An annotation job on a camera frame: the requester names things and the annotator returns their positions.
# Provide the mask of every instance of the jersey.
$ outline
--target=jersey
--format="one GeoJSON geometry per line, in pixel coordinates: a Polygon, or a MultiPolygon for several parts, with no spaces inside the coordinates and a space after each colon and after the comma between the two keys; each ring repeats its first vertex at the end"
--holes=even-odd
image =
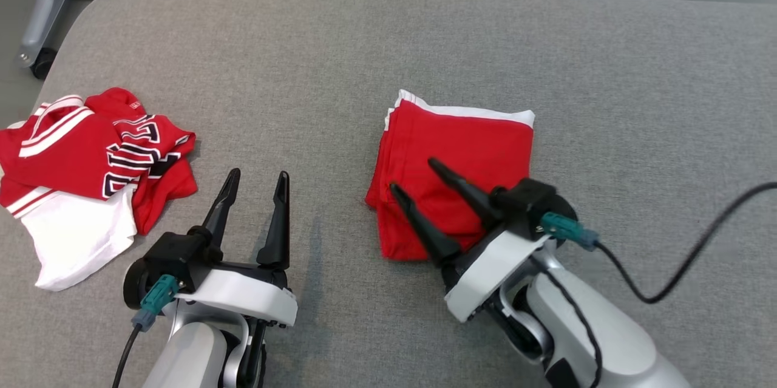
{"type": "Polygon", "coordinates": [[[147,233],[167,200],[195,192],[194,139],[118,87],[42,104],[0,131],[0,205],[33,236],[36,286],[84,280],[147,233]]]}
{"type": "Polygon", "coordinates": [[[385,118],[375,174],[365,197],[377,212],[383,256],[427,258],[391,194],[392,183],[399,183],[416,200],[419,211],[464,250],[480,240],[480,219],[427,161],[438,158],[486,192],[495,186],[514,186],[528,177],[534,119],[532,111],[505,114],[474,107],[430,106],[408,91],[399,91],[385,118]]]}
{"type": "Polygon", "coordinates": [[[107,200],[133,185],[136,224],[146,234],[167,200],[197,190],[183,158],[194,149],[194,133],[148,115],[125,89],[113,87],[86,102],[78,95],[59,98],[16,127],[0,131],[0,205],[15,217],[55,192],[107,200]]]}

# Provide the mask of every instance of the gray fabric surface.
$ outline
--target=gray fabric surface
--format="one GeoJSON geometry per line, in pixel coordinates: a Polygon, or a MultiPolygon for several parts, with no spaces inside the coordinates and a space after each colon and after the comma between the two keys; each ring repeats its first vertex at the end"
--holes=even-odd
{"type": "MultiPolygon", "coordinates": [[[[362,199],[398,89],[533,109],[533,176],[653,291],[727,202],[777,177],[776,22],[769,6],[655,0],[96,0],[41,101],[130,89],[196,131],[200,191],[59,293],[34,288],[32,241],[0,214],[0,386],[108,386],[131,330],[125,269],[163,231],[202,221],[233,166],[228,260],[255,252],[277,173],[291,174],[300,312],[268,334],[266,386],[545,386],[486,316],[447,313],[433,267],[380,257],[362,199]]],[[[754,200],[655,306],[602,254],[561,258],[692,385],[774,386],[775,216],[777,196],[754,200]]],[[[122,386],[142,385],[168,326],[139,337],[122,386]]]]}

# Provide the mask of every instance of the black cable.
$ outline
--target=black cable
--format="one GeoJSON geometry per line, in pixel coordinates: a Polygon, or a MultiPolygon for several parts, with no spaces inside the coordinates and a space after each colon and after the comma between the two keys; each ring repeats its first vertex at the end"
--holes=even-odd
{"type": "Polygon", "coordinates": [[[124,346],[124,352],[121,354],[121,358],[119,359],[119,366],[116,368],[116,376],[114,376],[114,384],[111,385],[111,388],[119,388],[119,383],[121,382],[121,374],[124,372],[124,365],[127,364],[127,357],[130,355],[130,350],[132,350],[132,345],[135,342],[135,339],[138,337],[138,332],[141,331],[141,325],[136,324],[134,329],[132,330],[132,333],[130,333],[130,339],[127,340],[127,345],[124,346]]]}
{"type": "Polygon", "coordinates": [[[267,370],[267,349],[262,343],[262,363],[259,367],[259,382],[256,384],[256,388],[264,387],[264,371],[267,370]]]}
{"type": "Polygon", "coordinates": [[[555,285],[559,291],[561,291],[561,295],[564,296],[566,302],[572,306],[572,309],[575,311],[575,315],[577,315],[577,318],[580,320],[580,322],[582,322],[583,327],[585,327],[585,333],[588,335],[588,341],[590,341],[591,345],[594,347],[594,362],[596,363],[596,371],[594,372],[594,382],[591,383],[591,388],[596,388],[596,386],[599,385],[599,380],[602,379],[602,349],[599,347],[599,342],[596,341],[594,330],[591,329],[591,325],[588,324],[588,319],[586,319],[585,315],[583,315],[583,310],[580,309],[580,306],[577,305],[575,299],[573,299],[569,292],[566,291],[564,285],[561,285],[561,282],[558,281],[558,279],[556,279],[550,271],[545,269],[545,267],[542,266],[539,261],[535,260],[533,257],[530,257],[530,259],[532,260],[532,263],[535,264],[535,266],[538,267],[538,269],[549,278],[550,282],[553,283],[553,285],[555,285]]]}
{"type": "Polygon", "coordinates": [[[610,260],[614,263],[616,268],[618,268],[618,271],[623,276],[623,280],[625,280],[626,284],[629,285],[629,288],[632,290],[632,292],[634,292],[634,295],[644,303],[652,305],[653,303],[660,302],[664,299],[664,297],[668,296],[669,293],[672,292],[677,283],[688,271],[689,267],[691,267],[691,264],[693,264],[696,258],[699,257],[699,253],[701,253],[702,250],[704,250],[704,247],[707,246],[707,242],[710,241],[711,237],[715,235],[715,233],[718,231],[718,228],[721,227],[722,223],[726,222],[726,220],[731,217],[731,214],[733,214],[736,209],[740,208],[740,206],[750,200],[750,198],[755,197],[761,192],[769,191],[770,189],[777,189],[777,182],[763,183],[755,186],[731,202],[731,204],[728,205],[727,208],[725,208],[724,211],[713,220],[707,230],[702,233],[702,236],[699,237],[699,241],[697,241],[693,246],[691,253],[688,253],[688,256],[686,256],[685,261],[683,261],[683,264],[680,266],[680,269],[674,273],[674,277],[672,277],[671,280],[669,280],[669,283],[667,283],[667,285],[664,286],[663,289],[653,297],[646,297],[641,291],[639,291],[637,286],[634,285],[634,281],[632,280],[631,276],[629,276],[629,273],[625,271],[621,262],[618,260],[618,258],[616,258],[616,255],[610,252],[607,247],[605,247],[601,242],[595,242],[594,246],[599,248],[602,252],[605,253],[605,255],[607,255],[607,257],[610,258],[610,260]]]}

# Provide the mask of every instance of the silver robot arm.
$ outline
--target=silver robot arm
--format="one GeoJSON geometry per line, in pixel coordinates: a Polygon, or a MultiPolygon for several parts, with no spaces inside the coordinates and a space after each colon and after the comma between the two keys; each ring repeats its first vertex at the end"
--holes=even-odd
{"type": "Polygon", "coordinates": [[[127,271],[124,301],[136,310],[145,307],[161,277],[172,276],[178,283],[178,292],[161,308],[172,321],[169,340],[144,388],[261,386],[266,328],[294,326],[297,299],[285,274],[288,174],[278,178],[275,212],[257,264],[222,261],[222,237],[239,180],[239,169],[231,170],[203,225],[186,235],[164,233],[127,271]]]}
{"type": "Polygon", "coordinates": [[[486,194],[436,159],[429,163],[488,230],[481,242],[461,253],[400,186],[392,186],[430,260],[441,269],[445,301],[456,319],[466,322],[487,311],[555,388],[690,386],[643,328],[556,260],[563,239],[546,232],[541,217],[548,212],[572,220],[577,216],[554,188],[524,179],[510,191],[486,194]]]}

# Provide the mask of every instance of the metal stand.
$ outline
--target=metal stand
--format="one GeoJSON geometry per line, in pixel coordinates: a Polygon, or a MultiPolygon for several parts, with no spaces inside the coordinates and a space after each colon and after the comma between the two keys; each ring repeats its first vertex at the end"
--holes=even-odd
{"type": "Polygon", "coordinates": [[[22,45],[16,54],[16,64],[19,67],[30,67],[35,63],[63,3],[64,0],[35,1],[33,15],[30,17],[30,23],[27,24],[27,30],[22,36],[22,45]]]}

